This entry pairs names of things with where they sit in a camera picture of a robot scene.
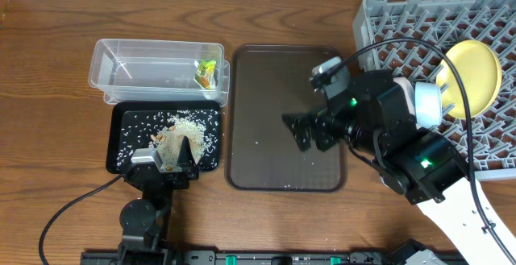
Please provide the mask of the white pink bowl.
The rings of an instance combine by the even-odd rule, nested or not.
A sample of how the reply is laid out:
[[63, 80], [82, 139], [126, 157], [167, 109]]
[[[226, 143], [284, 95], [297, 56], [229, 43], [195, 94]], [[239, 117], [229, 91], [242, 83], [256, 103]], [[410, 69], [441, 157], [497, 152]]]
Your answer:
[[405, 77], [395, 77], [393, 81], [402, 87], [403, 93], [405, 95], [406, 104], [410, 114], [415, 115], [415, 91], [414, 87], [410, 83], [410, 81]]

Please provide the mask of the rice pile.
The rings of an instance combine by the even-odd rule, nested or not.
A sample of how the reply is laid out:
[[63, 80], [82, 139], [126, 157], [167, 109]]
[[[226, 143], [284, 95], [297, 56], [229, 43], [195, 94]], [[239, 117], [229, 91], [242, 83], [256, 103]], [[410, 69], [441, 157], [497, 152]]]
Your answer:
[[160, 170], [172, 172], [179, 168], [182, 140], [187, 138], [198, 170], [212, 171], [219, 162], [219, 124], [217, 110], [127, 111], [106, 166], [117, 171], [130, 163], [136, 150], [153, 148], [163, 162]]

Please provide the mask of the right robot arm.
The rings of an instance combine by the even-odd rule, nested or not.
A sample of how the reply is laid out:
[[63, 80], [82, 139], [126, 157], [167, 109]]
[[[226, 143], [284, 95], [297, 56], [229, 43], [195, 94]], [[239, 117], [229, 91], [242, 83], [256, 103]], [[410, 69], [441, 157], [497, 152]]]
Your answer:
[[301, 151], [326, 151], [343, 140], [384, 184], [431, 219], [469, 264], [513, 264], [515, 236], [481, 190], [473, 192], [468, 164], [442, 135], [418, 127], [405, 89], [385, 71], [367, 72], [326, 87], [326, 107], [283, 114]]

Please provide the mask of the yellow plate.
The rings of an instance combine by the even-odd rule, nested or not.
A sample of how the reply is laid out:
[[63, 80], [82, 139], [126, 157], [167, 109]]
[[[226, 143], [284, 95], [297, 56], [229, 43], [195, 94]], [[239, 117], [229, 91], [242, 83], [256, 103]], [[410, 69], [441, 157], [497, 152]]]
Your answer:
[[[502, 71], [497, 55], [485, 43], [469, 39], [453, 46], [446, 56], [464, 84], [471, 116], [483, 114], [493, 104], [501, 88]], [[443, 107], [453, 105], [447, 114], [466, 119], [460, 89], [451, 68], [444, 60], [441, 66], [435, 83], [439, 87], [447, 85], [442, 92]]]

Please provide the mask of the green snack wrapper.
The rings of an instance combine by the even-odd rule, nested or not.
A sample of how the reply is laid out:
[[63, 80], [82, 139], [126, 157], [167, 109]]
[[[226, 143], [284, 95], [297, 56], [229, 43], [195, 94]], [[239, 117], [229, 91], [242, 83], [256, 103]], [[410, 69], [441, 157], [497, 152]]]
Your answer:
[[216, 61], [215, 60], [201, 60], [195, 61], [194, 65], [196, 67], [196, 72], [194, 74], [194, 80], [200, 85], [203, 89], [215, 89], [216, 88], [216, 80], [215, 80], [215, 70], [216, 70]]

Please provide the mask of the light blue bowl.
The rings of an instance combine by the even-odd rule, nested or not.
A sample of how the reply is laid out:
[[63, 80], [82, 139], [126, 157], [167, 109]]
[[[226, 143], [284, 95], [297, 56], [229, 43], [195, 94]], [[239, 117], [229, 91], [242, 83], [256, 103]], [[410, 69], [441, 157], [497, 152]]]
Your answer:
[[438, 85], [417, 82], [415, 84], [414, 100], [417, 124], [427, 129], [440, 124], [442, 118], [442, 98]]

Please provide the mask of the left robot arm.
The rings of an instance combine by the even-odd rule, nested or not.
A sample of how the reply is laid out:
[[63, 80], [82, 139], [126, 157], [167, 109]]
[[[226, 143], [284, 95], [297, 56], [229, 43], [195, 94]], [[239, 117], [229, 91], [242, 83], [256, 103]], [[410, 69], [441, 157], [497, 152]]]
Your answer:
[[182, 253], [166, 241], [172, 212], [172, 194], [187, 189], [199, 177], [189, 139], [181, 140], [177, 158], [179, 169], [162, 172], [163, 161], [155, 148], [135, 151], [121, 177], [142, 192], [142, 197], [127, 203], [119, 217], [123, 229], [117, 264], [182, 264]]

